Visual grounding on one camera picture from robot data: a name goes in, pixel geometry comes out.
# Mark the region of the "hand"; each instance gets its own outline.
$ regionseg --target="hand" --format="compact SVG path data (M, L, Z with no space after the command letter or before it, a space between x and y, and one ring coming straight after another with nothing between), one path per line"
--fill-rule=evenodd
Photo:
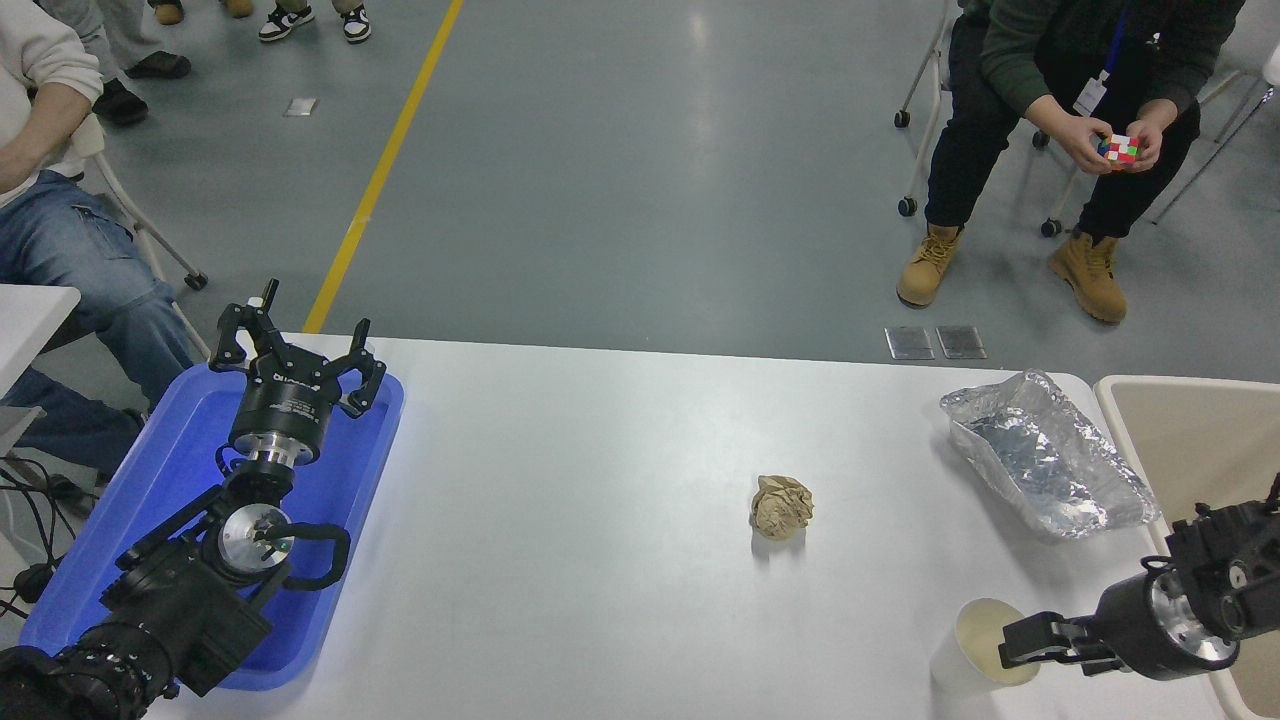
M31 177L36 167L10 147L0 147L0 192L9 192Z
M1062 114L1041 128L1066 150L1075 164L1091 176L1105 176L1114 168L1098 154L1098 137L1111 137L1111 126L1097 118Z
M1156 161L1160 160L1160 145L1165 138L1160 126L1151 120L1134 120L1129 123L1125 135L1138 143L1138 161L1125 168L1125 172L1142 173L1156 167Z

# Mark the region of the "dark green sweater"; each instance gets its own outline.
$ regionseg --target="dark green sweater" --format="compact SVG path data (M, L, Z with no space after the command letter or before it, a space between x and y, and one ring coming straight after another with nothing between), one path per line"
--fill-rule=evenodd
M966 14L988 17L982 74L1020 115L1048 95L1036 49L1105 58L1125 0L961 0ZM1125 37L1160 33L1151 86L1143 101L1164 97L1185 110L1213 74L1219 50L1235 28L1244 0L1129 0Z

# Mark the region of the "rubik's cube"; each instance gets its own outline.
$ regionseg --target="rubik's cube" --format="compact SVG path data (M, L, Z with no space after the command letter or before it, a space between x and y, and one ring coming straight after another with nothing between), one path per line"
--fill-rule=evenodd
M1098 154L1112 165L1132 165L1138 161L1138 143L1125 135L1112 135L1098 141Z

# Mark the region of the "white sweater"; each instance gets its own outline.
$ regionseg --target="white sweater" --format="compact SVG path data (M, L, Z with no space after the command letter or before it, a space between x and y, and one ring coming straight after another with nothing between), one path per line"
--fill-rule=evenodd
M27 88L46 82L72 87L90 102L102 94L97 58L84 51L72 28L50 18L31 0L0 0L0 146L6 145L31 115ZM36 174L0 193L0 208L27 191Z

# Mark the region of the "paper cup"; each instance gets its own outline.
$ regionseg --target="paper cup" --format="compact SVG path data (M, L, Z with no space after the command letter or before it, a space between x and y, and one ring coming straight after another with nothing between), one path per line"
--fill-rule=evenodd
M1023 619L1012 606L983 597L968 602L929 662L938 687L952 694L980 694L1029 682L1039 665L1006 670L1000 665L1005 625Z

